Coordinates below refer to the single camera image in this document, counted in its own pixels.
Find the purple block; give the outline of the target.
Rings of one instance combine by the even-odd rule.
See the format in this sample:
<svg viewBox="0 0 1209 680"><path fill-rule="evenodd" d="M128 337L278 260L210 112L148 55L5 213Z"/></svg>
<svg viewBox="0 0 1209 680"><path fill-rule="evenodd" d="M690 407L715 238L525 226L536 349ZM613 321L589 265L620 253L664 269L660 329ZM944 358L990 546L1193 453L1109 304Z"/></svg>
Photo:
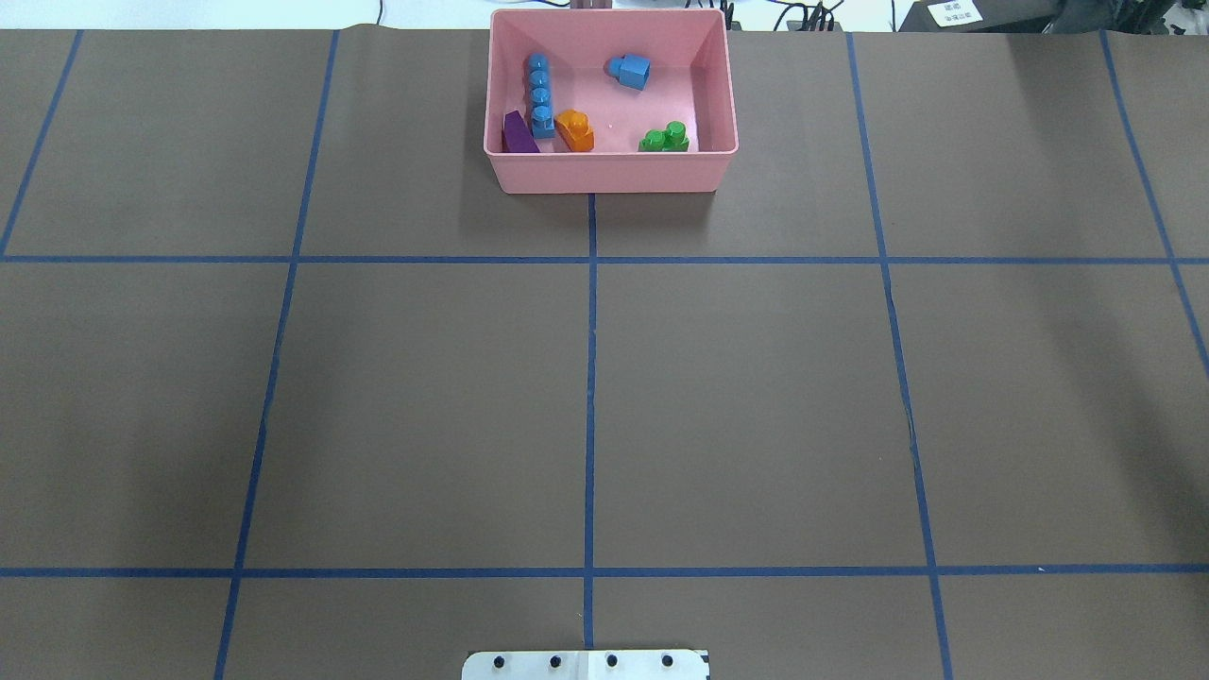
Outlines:
<svg viewBox="0 0 1209 680"><path fill-rule="evenodd" d="M513 110L502 120L502 150L505 152L540 152L536 137L522 113Z"/></svg>

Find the green two-stud block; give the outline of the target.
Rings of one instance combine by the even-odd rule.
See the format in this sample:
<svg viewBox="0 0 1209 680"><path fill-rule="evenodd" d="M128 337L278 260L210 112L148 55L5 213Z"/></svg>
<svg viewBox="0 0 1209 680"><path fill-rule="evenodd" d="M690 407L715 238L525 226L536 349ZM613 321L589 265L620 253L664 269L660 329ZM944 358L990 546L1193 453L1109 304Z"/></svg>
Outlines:
<svg viewBox="0 0 1209 680"><path fill-rule="evenodd" d="M648 129L640 138L638 152L687 152L690 136L684 122L672 120L663 129Z"/></svg>

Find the pink plastic box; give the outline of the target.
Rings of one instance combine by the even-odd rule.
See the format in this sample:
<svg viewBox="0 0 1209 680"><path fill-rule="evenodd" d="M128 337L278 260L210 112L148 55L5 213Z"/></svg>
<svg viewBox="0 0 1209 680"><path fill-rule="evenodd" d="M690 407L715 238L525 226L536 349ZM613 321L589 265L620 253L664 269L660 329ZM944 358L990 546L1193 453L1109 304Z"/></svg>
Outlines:
<svg viewBox="0 0 1209 680"><path fill-rule="evenodd" d="M502 150L507 113L527 113L526 60L550 63L555 113L588 114L590 152L560 139ZM652 62L644 91L607 73L609 58ZM638 152L648 129L686 123L687 152ZM740 146L725 18L719 8L498 8L488 21L484 152L513 195L700 194L721 188Z"/></svg>

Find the small blue block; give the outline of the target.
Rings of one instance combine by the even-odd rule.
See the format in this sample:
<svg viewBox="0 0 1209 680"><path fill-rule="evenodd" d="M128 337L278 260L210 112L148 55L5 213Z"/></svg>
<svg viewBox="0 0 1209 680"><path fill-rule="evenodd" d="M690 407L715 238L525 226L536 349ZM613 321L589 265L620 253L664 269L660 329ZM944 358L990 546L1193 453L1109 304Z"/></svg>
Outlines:
<svg viewBox="0 0 1209 680"><path fill-rule="evenodd" d="M644 91L650 77L652 62L648 58L625 53L609 58L607 73L626 90Z"/></svg>

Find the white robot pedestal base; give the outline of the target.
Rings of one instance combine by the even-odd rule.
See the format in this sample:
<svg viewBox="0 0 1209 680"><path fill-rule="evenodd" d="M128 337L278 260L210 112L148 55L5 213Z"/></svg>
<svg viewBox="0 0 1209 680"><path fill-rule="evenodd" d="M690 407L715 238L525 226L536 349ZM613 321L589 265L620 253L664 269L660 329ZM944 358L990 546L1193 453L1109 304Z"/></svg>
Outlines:
<svg viewBox="0 0 1209 680"><path fill-rule="evenodd" d="M462 679L708 679L707 651L692 649L484 651Z"/></svg>

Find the long blue studded block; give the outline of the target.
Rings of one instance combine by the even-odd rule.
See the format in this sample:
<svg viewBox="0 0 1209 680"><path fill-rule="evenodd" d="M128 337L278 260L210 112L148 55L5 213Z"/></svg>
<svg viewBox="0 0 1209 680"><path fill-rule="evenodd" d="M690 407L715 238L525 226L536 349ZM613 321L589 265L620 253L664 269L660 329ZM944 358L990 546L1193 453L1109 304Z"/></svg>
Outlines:
<svg viewBox="0 0 1209 680"><path fill-rule="evenodd" d="M556 137L555 108L550 63L544 53L533 52L527 57L526 83L531 133L536 142L551 142Z"/></svg>

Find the orange sloped block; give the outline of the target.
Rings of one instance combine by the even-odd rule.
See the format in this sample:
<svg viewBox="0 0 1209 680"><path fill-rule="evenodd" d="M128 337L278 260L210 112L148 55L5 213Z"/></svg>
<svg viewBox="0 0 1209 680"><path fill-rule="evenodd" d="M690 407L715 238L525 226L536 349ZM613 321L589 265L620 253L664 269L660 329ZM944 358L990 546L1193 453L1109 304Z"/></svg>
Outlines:
<svg viewBox="0 0 1209 680"><path fill-rule="evenodd" d="M590 152L595 146L592 127L586 113L569 109L555 116L555 128L569 152Z"/></svg>

